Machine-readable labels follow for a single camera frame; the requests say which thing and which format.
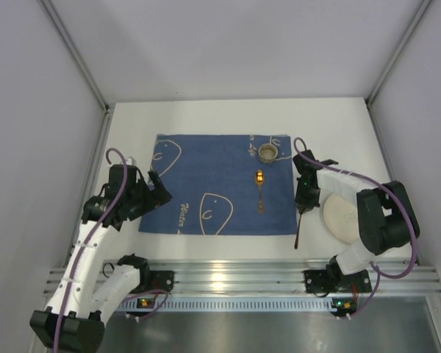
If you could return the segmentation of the copper spoon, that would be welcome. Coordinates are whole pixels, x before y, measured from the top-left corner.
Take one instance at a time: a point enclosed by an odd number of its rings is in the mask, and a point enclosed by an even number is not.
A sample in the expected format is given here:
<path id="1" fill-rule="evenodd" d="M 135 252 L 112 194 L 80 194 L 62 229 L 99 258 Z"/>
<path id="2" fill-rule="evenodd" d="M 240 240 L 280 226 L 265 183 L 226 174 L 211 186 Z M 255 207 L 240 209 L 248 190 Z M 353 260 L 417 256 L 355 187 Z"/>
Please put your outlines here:
<path id="1" fill-rule="evenodd" d="M 262 186 L 265 182 L 265 176 L 263 171 L 258 170 L 255 174 L 255 183 L 258 186 L 258 191 L 259 191 L 259 206 L 258 206 L 258 212 L 260 214 L 264 213 L 264 204 L 263 204 L 263 200 L 262 200 Z"/>

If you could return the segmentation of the copper fork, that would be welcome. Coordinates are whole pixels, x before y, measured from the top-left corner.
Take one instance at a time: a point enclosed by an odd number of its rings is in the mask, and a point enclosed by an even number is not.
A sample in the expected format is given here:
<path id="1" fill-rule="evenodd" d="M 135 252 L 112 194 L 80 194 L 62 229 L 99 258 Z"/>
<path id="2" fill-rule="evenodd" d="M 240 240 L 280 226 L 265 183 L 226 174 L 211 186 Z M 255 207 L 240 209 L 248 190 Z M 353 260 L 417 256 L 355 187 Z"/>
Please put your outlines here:
<path id="1" fill-rule="evenodd" d="M 302 220 L 303 214 L 304 214 L 304 208 L 303 207 L 299 207 L 298 208 L 297 230 L 296 230 L 295 242 L 294 242 L 294 249 L 295 250 L 298 249 L 298 245 L 299 245 L 299 237 L 300 237 L 300 231 L 301 231 L 301 220 Z"/>

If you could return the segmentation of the small beige cup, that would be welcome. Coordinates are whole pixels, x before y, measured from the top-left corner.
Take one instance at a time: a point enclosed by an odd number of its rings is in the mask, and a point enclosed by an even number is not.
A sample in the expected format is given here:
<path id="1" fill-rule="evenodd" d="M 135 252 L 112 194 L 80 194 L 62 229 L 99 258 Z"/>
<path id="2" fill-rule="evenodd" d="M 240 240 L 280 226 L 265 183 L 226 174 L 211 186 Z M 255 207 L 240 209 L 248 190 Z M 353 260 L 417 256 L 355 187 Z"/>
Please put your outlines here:
<path id="1" fill-rule="evenodd" d="M 264 143 L 258 149 L 258 158 L 261 163 L 271 164 L 276 161 L 279 150 L 272 143 Z"/>

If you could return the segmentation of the blue cloth placemat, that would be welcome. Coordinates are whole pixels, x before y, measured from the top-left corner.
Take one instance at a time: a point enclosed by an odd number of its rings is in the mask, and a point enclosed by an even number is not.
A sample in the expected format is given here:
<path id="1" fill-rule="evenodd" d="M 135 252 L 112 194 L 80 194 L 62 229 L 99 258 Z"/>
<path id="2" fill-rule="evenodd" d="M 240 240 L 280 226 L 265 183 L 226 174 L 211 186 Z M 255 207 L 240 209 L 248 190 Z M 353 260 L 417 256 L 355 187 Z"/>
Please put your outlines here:
<path id="1" fill-rule="evenodd" d="M 276 161 L 261 163 L 272 143 Z M 151 168 L 172 200 L 141 218 L 139 231 L 169 235 L 291 235 L 296 229 L 288 135 L 158 135 Z M 263 171 L 264 213 L 255 174 Z"/>

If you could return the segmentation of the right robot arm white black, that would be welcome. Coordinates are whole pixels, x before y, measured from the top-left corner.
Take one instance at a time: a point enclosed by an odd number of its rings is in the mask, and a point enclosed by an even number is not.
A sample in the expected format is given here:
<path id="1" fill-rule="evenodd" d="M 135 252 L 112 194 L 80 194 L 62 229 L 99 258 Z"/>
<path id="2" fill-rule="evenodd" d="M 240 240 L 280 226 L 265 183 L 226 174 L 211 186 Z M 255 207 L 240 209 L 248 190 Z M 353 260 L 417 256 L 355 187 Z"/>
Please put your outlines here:
<path id="1" fill-rule="evenodd" d="M 334 160 L 318 161 L 311 150 L 298 151 L 293 163 L 299 173 L 295 205 L 302 215 L 320 206 L 320 192 L 327 190 L 357 209 L 359 239 L 329 263 L 337 276 L 350 276 L 371 266 L 388 279 L 400 279 L 411 273 L 417 257 L 420 227 L 401 182 L 381 184 L 376 180 L 337 167 Z M 377 257 L 383 253 L 412 247 L 407 268 L 399 274 L 386 274 L 378 269 Z"/>

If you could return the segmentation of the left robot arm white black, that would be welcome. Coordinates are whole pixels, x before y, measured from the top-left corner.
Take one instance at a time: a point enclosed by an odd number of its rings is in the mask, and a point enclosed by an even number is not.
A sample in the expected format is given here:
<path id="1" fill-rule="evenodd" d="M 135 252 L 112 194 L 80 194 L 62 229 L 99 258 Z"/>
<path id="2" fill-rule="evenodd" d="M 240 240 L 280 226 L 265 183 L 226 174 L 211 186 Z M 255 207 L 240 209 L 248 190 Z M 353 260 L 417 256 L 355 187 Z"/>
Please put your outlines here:
<path id="1" fill-rule="evenodd" d="M 42 310 L 29 325 L 53 352 L 97 352 L 106 324 L 124 302 L 143 295 L 143 308 L 156 310 L 174 284 L 173 271 L 155 271 L 146 258 L 122 256 L 102 285 L 98 278 L 107 252 L 123 223 L 167 204 L 172 196 L 159 174 L 150 170 L 146 182 L 135 165 L 112 165 L 107 183 L 84 204 L 79 235 L 64 274 Z"/>

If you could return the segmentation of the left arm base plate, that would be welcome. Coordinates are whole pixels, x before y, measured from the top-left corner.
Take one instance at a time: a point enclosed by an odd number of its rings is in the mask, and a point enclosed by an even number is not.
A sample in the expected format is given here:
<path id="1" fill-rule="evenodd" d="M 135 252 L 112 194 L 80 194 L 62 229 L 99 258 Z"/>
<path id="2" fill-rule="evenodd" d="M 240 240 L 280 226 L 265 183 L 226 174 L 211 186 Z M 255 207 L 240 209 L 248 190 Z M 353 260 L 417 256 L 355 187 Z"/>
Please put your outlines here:
<path id="1" fill-rule="evenodd" d="M 141 271 L 135 270 L 137 286 L 129 294 L 140 294 L 150 290 L 164 290 L 171 292 L 174 287 L 173 271 Z"/>

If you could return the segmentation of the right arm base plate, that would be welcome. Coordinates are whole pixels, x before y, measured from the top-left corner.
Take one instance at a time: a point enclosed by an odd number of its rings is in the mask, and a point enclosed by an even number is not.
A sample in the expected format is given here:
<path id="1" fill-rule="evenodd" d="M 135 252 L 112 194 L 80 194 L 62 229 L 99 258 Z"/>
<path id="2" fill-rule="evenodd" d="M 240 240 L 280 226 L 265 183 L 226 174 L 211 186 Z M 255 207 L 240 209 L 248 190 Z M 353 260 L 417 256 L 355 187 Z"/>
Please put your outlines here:
<path id="1" fill-rule="evenodd" d="M 370 293 L 372 285 L 366 270 L 352 275 L 333 277 L 327 270 L 306 270 L 304 272 L 306 292 L 317 296 L 330 293 Z"/>

